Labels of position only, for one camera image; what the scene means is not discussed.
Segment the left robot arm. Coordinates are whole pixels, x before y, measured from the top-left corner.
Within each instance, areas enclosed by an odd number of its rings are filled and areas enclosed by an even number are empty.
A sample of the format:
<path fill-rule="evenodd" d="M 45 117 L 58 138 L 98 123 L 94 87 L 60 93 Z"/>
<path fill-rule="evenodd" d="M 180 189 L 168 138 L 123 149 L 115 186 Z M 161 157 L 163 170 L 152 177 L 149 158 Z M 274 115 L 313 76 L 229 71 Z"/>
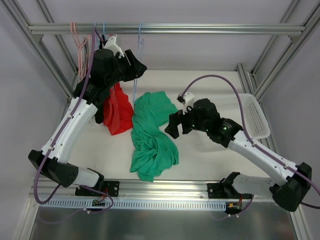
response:
<path fill-rule="evenodd" d="M 98 49 L 89 62 L 89 73 L 77 85 L 69 109 L 56 131 L 41 150 L 32 150 L 28 159 L 37 170 L 63 187 L 86 186 L 93 196 L 104 190 L 101 174 L 89 168 L 69 163 L 81 132 L 110 95 L 111 88 L 120 81 L 141 77 L 147 67 L 139 62 L 131 50 L 124 55 L 110 49 Z"/>

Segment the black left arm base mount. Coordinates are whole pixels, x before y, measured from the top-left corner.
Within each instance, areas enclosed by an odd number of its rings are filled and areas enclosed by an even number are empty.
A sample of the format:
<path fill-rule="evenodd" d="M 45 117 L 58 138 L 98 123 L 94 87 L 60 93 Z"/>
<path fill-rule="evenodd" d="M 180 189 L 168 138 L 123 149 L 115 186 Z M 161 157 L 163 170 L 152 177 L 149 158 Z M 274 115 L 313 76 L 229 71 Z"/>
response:
<path fill-rule="evenodd" d="M 110 197 L 118 197 L 120 182 L 113 180 L 100 180 L 95 187 L 92 187 L 92 189 L 94 189 L 94 191 L 80 186 L 75 189 L 75 195 L 80 197 L 101 197 L 102 194 L 99 192 L 103 192 L 108 194 Z"/>

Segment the red tank top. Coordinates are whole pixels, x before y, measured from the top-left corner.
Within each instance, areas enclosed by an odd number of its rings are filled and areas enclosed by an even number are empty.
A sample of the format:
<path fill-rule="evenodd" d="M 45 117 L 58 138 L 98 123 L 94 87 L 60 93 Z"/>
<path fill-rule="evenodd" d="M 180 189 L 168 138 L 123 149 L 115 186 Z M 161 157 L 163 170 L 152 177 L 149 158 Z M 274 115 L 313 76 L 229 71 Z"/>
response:
<path fill-rule="evenodd" d="M 112 136 L 119 135 L 133 128 L 133 114 L 129 97 L 118 82 L 103 103 L 103 124 Z"/>

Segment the blue wire hanger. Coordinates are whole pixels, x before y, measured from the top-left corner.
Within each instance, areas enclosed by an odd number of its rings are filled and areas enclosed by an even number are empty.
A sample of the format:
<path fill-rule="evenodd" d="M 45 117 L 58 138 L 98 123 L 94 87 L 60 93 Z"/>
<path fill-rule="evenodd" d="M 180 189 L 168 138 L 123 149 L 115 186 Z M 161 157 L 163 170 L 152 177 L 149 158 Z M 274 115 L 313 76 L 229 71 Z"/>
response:
<path fill-rule="evenodd" d="M 138 27 L 138 37 L 137 37 L 137 53 L 136 58 L 139 60 L 141 52 L 144 49 L 144 39 L 141 38 L 141 29 L 142 29 L 142 22 L 139 23 Z M 135 103 L 136 100 L 136 92 L 137 92 L 137 85 L 138 85 L 138 79 L 136 78 L 133 81 L 133 88 L 132 88 L 132 103 Z"/>

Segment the blue hanger with red top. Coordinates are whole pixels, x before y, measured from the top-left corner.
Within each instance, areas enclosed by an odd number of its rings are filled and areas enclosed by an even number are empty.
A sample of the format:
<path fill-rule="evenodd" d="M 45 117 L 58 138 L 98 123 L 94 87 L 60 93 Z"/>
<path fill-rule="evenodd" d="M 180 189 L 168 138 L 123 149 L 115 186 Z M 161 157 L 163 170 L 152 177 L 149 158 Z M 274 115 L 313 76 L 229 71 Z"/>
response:
<path fill-rule="evenodd" d="M 103 25 L 102 25 L 102 32 L 103 32 L 103 39 L 105 42 L 108 41 L 108 38 L 109 38 L 109 33 L 107 31 L 107 23 L 106 22 L 103 22 Z"/>

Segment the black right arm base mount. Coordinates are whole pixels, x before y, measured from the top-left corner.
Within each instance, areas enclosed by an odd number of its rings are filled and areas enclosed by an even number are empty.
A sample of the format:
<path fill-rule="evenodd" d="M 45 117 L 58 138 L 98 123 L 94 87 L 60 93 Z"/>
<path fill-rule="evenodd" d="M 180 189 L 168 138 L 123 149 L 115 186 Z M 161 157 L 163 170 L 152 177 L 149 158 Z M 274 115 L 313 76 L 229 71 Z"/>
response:
<path fill-rule="evenodd" d="M 222 183 L 207 183 L 207 195 L 209 199 L 226 199 L 228 196 Z"/>

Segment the green tank top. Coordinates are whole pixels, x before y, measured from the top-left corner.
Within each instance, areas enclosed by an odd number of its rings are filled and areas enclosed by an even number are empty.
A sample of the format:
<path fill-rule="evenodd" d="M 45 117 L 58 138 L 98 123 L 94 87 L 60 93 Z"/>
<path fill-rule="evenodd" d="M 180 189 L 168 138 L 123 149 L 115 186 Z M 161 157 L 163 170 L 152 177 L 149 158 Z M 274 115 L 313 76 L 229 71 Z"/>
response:
<path fill-rule="evenodd" d="M 174 142 L 160 130 L 178 109 L 164 91 L 146 92 L 134 102 L 131 140 L 135 147 L 130 172 L 144 182 L 153 182 L 163 171 L 179 164 Z"/>

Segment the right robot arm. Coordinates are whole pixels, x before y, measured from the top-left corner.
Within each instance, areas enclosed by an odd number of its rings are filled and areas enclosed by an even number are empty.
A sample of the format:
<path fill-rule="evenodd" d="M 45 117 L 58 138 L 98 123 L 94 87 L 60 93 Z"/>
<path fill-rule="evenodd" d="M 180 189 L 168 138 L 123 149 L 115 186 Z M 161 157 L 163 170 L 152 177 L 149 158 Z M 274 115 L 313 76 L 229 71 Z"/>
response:
<path fill-rule="evenodd" d="M 271 151 L 254 138 L 237 122 L 221 117 L 214 103 L 203 98 L 197 101 L 179 96 L 183 109 L 169 116 L 165 132 L 172 138 L 191 131 L 205 133 L 211 141 L 232 150 L 263 170 L 267 177 L 252 177 L 232 172 L 222 183 L 228 198 L 251 194 L 272 198 L 278 206 L 295 212 L 311 188 L 312 168 L 305 162 L 297 164 Z"/>

